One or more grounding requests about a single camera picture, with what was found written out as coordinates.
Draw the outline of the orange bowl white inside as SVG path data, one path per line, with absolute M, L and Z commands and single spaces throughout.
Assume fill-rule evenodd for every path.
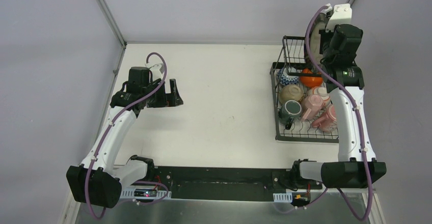
M 323 83 L 323 79 L 321 77 L 315 77 L 315 76 L 303 76 L 301 75 L 299 77 L 300 82 L 308 87 L 308 88 L 313 88 L 313 87 L 320 87 L 321 84 Z

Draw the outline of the orange floral pattern bowl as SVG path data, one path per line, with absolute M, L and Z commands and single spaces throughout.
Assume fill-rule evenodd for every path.
M 331 103 L 330 95 L 325 87 L 313 87 L 308 91 L 308 95 L 318 95 L 322 98 L 322 107 L 328 107 Z

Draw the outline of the pink cup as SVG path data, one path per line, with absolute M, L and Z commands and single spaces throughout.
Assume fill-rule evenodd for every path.
M 316 94 L 308 95 L 302 102 L 303 113 L 300 120 L 303 122 L 313 119 L 321 110 L 322 105 L 323 99 L 321 96 Z

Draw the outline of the plain white bowl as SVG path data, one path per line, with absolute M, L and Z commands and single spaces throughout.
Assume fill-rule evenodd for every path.
M 279 102 L 284 104 L 288 100 L 301 101 L 304 96 L 303 90 L 298 85 L 286 85 L 279 92 Z

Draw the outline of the black wire dish rack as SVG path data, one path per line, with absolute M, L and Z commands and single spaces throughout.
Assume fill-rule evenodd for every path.
M 309 143 L 338 143 L 338 130 L 333 132 L 322 132 L 318 128 L 312 128 L 311 123 L 317 119 L 326 109 L 322 108 L 318 114 L 311 120 L 301 121 L 296 119 L 291 129 L 285 129 L 285 126 L 279 122 L 278 112 L 282 104 L 279 102 L 279 92 L 283 88 L 277 82 L 277 73 L 280 69 L 293 67 L 298 70 L 297 73 L 289 73 L 295 76 L 315 76 L 318 74 L 305 58 L 305 38 L 295 36 L 284 36 L 282 38 L 282 48 L 278 54 L 276 62 L 270 67 L 270 78 L 272 83 L 273 114 L 275 121 L 276 136 L 275 139 L 282 142 L 309 142 Z M 307 96 L 310 88 L 304 86 L 300 81 L 297 84 L 304 92 L 302 102 Z

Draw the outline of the dark red cup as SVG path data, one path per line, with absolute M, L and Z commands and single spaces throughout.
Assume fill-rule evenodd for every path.
M 318 128 L 322 132 L 333 132 L 337 129 L 337 117 L 333 104 L 330 104 L 326 110 L 311 123 L 312 128 Z

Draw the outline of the dark green mug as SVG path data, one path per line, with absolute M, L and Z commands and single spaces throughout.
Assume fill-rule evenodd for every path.
M 294 121 L 302 114 L 302 106 L 295 100 L 287 100 L 279 109 L 279 122 L 285 126 L 285 129 L 291 129 Z

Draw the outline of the black striped rim plate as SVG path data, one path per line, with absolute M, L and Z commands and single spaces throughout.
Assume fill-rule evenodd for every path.
M 323 57 L 320 53 L 321 35 L 319 34 L 319 31 L 325 29 L 328 20 L 329 19 L 327 18 L 326 14 L 320 13 L 319 16 L 315 18 L 312 25 L 311 33 L 309 35 L 310 50 L 312 51 L 312 55 L 318 63 Z

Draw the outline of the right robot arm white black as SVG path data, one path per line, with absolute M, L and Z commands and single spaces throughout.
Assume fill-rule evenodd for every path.
M 330 31 L 320 30 L 318 62 L 310 50 L 312 26 L 305 35 L 305 47 L 311 63 L 321 73 L 336 111 L 339 134 L 337 162 L 297 160 L 293 163 L 289 182 L 302 188 L 309 181 L 327 188 L 371 188 L 386 172 L 372 149 L 364 114 L 364 79 L 355 62 L 363 31 L 351 24 L 338 24 Z

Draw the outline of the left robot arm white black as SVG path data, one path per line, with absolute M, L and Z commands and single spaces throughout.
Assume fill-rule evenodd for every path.
M 183 104 L 175 79 L 170 79 L 170 93 L 160 86 L 160 79 L 139 83 L 126 81 L 111 99 L 108 118 L 93 148 L 78 166 L 70 166 L 66 178 L 74 199 L 105 208 L 117 205 L 122 191 L 135 182 L 150 185 L 156 172 L 151 158 L 133 155 L 126 165 L 115 169 L 114 163 L 130 127 L 144 108 L 176 107 Z

